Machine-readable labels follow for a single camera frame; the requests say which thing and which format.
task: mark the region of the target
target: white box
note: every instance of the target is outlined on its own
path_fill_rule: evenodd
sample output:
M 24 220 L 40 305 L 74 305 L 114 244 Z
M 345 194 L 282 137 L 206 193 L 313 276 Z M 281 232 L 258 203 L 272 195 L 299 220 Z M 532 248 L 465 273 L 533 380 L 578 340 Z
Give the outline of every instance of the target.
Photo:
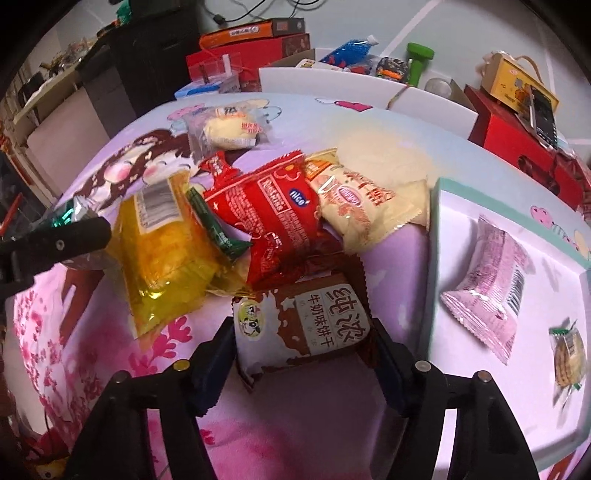
M 478 370 L 489 371 L 541 471 L 574 451 L 590 432 L 591 389 L 585 384 L 571 394 L 564 412 L 553 406 L 554 354 L 548 334 L 549 328 L 560 326 L 567 317 L 577 320 L 587 351 L 589 261 L 533 219 L 453 180 L 440 179 L 433 194 L 429 290 L 420 354 L 446 374 L 471 377 Z M 440 300 L 440 294 L 454 290 L 468 271 L 480 215 L 513 236 L 535 267 L 535 274 L 525 276 L 508 365 L 468 332 Z M 440 474 L 449 468 L 455 423 L 455 412 L 448 410 L 436 463 Z
M 402 83 L 359 73 L 294 68 L 304 59 L 320 59 L 329 51 L 306 50 L 260 68 L 262 91 L 299 93 L 386 109 L 390 100 L 405 87 Z M 418 88 L 408 88 L 389 110 L 424 120 L 467 139 L 478 114 L 462 89 L 454 81 L 451 85 L 451 100 Z

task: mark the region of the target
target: pink snack bag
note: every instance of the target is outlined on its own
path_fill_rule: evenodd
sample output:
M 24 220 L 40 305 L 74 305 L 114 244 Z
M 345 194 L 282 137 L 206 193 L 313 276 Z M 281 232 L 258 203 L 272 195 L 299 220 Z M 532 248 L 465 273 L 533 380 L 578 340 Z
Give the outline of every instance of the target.
M 453 291 L 441 294 L 452 315 L 507 364 L 531 260 L 507 232 L 478 219 L 470 268 Z

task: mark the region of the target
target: plastic container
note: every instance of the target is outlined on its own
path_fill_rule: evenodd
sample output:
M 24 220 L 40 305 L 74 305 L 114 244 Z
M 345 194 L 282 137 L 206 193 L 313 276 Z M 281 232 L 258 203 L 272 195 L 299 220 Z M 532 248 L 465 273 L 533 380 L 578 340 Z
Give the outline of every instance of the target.
M 367 39 L 349 40 L 320 61 L 344 69 L 348 65 L 363 60 L 369 53 L 369 49 L 378 43 L 378 40 L 373 35 L 370 35 Z

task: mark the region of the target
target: printed logo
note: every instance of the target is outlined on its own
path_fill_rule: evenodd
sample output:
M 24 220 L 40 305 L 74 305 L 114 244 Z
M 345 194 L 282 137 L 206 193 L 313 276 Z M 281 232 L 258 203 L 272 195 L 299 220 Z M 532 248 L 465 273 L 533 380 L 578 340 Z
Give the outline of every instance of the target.
M 298 207 L 303 207 L 308 203 L 304 194 L 297 189 L 290 190 L 290 198 Z
M 242 334 L 250 340 L 258 340 L 265 321 L 258 302 L 245 300 L 238 309 L 238 327 Z
M 361 198 L 359 198 L 359 196 L 353 190 L 351 190 L 349 187 L 345 187 L 345 186 L 341 185 L 337 189 L 337 192 L 346 202 L 351 203 L 355 206 L 361 205 Z

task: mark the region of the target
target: red box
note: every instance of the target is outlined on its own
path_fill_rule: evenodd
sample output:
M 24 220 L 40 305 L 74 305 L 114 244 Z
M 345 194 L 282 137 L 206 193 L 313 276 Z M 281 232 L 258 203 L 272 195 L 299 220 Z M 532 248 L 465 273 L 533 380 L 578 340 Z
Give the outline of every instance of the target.
M 243 92 L 260 92 L 261 80 L 258 69 L 270 63 L 310 49 L 310 36 L 307 33 L 287 35 L 285 37 L 265 38 L 232 43 L 221 47 L 198 51 L 187 55 L 187 68 L 201 62 L 219 58 L 225 53 L 239 53 L 243 71 L 239 75 Z
M 583 203 L 583 189 L 567 159 L 542 147 L 505 105 L 469 85 L 464 92 L 478 112 L 470 141 L 532 177 L 573 210 Z

